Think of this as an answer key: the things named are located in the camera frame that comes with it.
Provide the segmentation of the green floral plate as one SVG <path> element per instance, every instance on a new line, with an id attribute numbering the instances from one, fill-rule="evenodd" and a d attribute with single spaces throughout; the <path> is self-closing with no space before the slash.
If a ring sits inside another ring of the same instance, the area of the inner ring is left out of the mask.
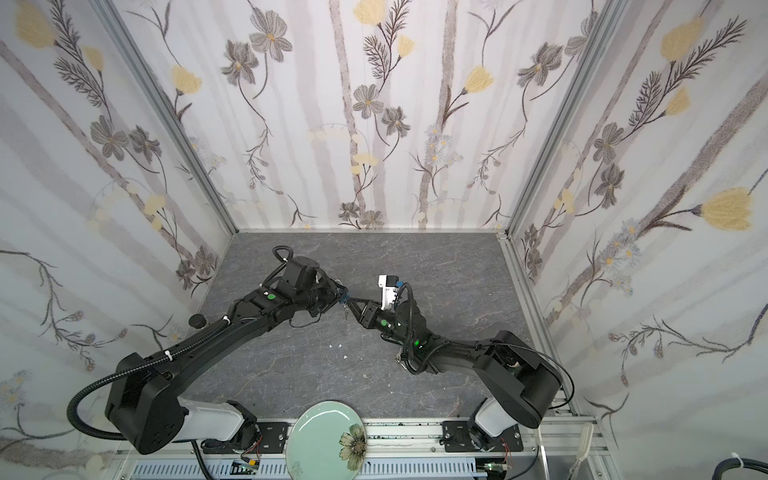
<path id="1" fill-rule="evenodd" d="M 295 422 L 285 447 L 292 479 L 355 479 L 365 464 L 367 434 L 348 405 L 322 401 Z"/>

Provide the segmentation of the black cylindrical container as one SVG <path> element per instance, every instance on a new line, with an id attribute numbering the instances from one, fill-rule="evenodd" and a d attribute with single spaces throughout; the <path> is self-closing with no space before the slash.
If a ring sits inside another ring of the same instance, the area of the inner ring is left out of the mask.
<path id="1" fill-rule="evenodd" d="M 201 330 L 208 325 L 208 320 L 204 315 L 196 313 L 189 317 L 188 325 L 195 330 Z"/>

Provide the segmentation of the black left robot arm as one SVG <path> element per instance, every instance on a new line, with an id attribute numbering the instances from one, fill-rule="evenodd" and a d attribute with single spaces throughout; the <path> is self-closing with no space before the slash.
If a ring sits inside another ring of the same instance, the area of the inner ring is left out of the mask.
<path id="1" fill-rule="evenodd" d="M 290 256 L 258 288 L 235 301 L 227 313 L 188 339 L 147 358 L 125 357 L 111 385 L 105 416 L 121 440 L 151 454 L 170 443 L 211 441 L 233 451 L 249 449 L 260 437 L 257 419 L 236 401 L 197 402 L 186 389 L 204 372 L 246 342 L 262 336 L 298 312 L 313 318 L 347 293 L 319 264 Z"/>

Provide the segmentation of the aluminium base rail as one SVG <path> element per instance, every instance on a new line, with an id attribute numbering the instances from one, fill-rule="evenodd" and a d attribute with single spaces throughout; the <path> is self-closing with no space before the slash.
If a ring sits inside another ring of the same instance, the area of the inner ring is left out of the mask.
<path id="1" fill-rule="evenodd" d="M 107 479 L 619 479 L 592 417 L 513 426 L 487 449 L 465 418 L 342 417 L 310 426 L 269 421 L 252 450 L 214 454 L 175 444 L 143 456 L 119 450 Z"/>

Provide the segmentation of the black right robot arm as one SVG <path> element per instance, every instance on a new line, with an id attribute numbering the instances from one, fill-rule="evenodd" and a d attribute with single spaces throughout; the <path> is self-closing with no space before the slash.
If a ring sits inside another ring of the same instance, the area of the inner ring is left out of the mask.
<path id="1" fill-rule="evenodd" d="M 493 451 L 507 443 L 504 434 L 523 426 L 536 429 L 564 386 L 555 362 L 502 330 L 478 341 L 451 340 L 427 326 L 409 284 L 385 287 L 383 302 L 346 297 L 342 303 L 365 329 L 399 348 L 396 361 L 410 374 L 463 373 L 477 376 L 490 396 L 474 409 L 464 432 L 444 432 L 444 442 Z"/>

